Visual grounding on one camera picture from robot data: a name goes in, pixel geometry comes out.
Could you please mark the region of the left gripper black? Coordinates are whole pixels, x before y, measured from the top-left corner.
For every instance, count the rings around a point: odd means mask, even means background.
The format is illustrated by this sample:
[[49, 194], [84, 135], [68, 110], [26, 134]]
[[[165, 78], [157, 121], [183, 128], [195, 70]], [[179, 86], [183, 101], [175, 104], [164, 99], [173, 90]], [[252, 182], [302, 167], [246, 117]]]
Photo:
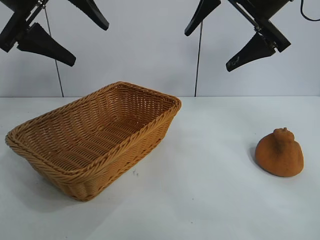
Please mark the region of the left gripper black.
[[[93, 0], [68, 1], [86, 14], [101, 29], [108, 30], [109, 22]], [[35, 22], [29, 28], [29, 24], [45, 6], [44, 0], [1, 0], [0, 2], [13, 11], [11, 18], [0, 33], [0, 48], [2, 50], [8, 53], [18, 42], [17, 48], [23, 52], [46, 56], [70, 67], [75, 64], [76, 57], [56, 42], [39, 23]], [[19, 35], [25, 30], [27, 31], [18, 41]]]

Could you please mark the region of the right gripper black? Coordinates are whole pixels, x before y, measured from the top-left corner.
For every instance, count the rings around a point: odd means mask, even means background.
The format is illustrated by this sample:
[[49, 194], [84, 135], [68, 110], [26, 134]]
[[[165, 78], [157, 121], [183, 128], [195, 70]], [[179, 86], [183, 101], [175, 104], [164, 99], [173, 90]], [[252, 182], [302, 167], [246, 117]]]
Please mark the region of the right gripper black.
[[[272, 56], [276, 52], [275, 47], [281, 53], [291, 45], [290, 41], [270, 21], [270, 18], [289, 0], [229, 0], [228, 2], [254, 26], [256, 31], [250, 41], [226, 63], [228, 72], [252, 61]], [[187, 37], [190, 36], [220, 4], [220, 0], [200, 0], [184, 34]]]

